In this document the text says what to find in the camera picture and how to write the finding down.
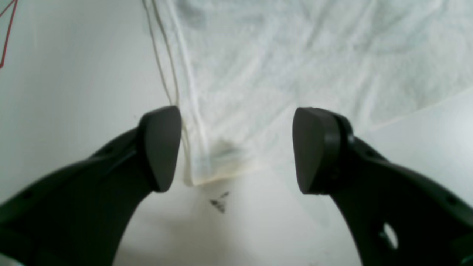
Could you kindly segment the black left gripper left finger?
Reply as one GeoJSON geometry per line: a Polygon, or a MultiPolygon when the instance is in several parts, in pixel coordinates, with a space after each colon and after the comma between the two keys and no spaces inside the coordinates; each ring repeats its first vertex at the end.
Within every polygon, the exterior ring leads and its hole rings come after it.
{"type": "Polygon", "coordinates": [[[89,158],[57,170],[1,205],[1,260],[24,266],[111,266],[129,221],[152,192],[172,185],[182,118],[177,106],[89,158]]]}

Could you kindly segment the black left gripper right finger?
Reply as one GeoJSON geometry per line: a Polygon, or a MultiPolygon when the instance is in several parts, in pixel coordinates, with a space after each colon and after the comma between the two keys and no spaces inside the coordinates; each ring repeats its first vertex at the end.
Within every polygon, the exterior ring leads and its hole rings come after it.
{"type": "Polygon", "coordinates": [[[472,265],[472,208],[389,162],[344,116],[297,108],[292,140],[300,191],[333,199],[364,266],[472,265]]]}

